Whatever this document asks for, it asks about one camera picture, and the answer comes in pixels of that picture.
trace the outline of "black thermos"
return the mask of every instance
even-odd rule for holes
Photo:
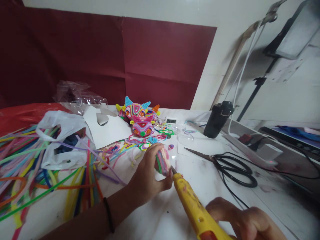
[[[208,138],[216,138],[229,116],[233,114],[233,111],[233,105],[228,101],[213,105],[211,115],[203,134]]]

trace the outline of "black wristband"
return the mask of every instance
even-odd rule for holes
[[[103,203],[106,207],[106,210],[107,210],[107,215],[108,215],[108,220],[109,220],[109,229],[111,231],[111,233],[114,233],[114,228],[113,228],[113,223],[112,223],[112,217],[111,217],[111,211],[110,211],[110,208],[109,208],[109,205],[108,205],[108,202],[107,202],[107,198],[103,198]]]

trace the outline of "yellow glue gun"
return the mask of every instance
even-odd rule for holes
[[[200,203],[190,184],[171,166],[174,187],[199,240],[232,240]]]

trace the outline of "red backdrop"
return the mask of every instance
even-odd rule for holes
[[[215,27],[0,3],[0,107],[52,102],[60,80],[109,104],[190,109]]]

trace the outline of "plastic bag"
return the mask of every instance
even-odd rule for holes
[[[32,103],[0,110],[0,136],[37,124],[47,111],[68,111],[58,103]]]
[[[60,81],[57,85],[57,93],[53,99],[72,113],[83,115],[86,107],[92,104],[105,103],[107,99],[88,90],[90,86],[83,82]]]
[[[56,139],[46,135],[43,130],[51,129],[60,125],[61,131]],[[90,147],[95,149],[90,130],[82,116],[70,114],[63,111],[48,111],[43,119],[38,123],[36,132],[45,141],[52,142],[45,151],[42,159],[41,168],[50,170],[62,170],[79,168],[84,166],[87,161],[87,153],[83,150],[73,149],[70,152],[55,154],[55,150],[60,147],[58,141],[63,142],[68,136],[86,128],[86,137],[84,141],[91,140]],[[80,142],[75,147],[84,148]]]

